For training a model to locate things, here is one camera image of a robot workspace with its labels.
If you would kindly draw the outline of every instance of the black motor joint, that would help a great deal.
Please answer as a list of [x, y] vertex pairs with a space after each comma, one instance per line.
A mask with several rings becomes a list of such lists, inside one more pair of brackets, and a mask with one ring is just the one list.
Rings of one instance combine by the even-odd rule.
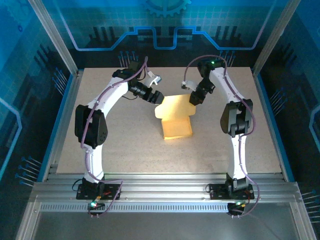
[[208, 93], [212, 94], [215, 85], [210, 81], [210, 72], [215, 68], [225, 67], [222, 60], [204, 59], [197, 64], [198, 71], [203, 77], [202, 81], [198, 84], [195, 91], [190, 95], [189, 102], [194, 106], [202, 104]]
[[[137, 61], [130, 61], [128, 68], [117, 70], [113, 73], [112, 77], [118, 77], [121, 79], [130, 78], [134, 75], [140, 68], [142, 64]], [[133, 93], [134, 96], [138, 96], [143, 100], [152, 104], [161, 104], [164, 100], [164, 95], [160, 91], [155, 91], [152, 93], [152, 87], [147, 87], [142, 82], [138, 80], [140, 78], [141, 72], [132, 80], [128, 81], [128, 90]]]

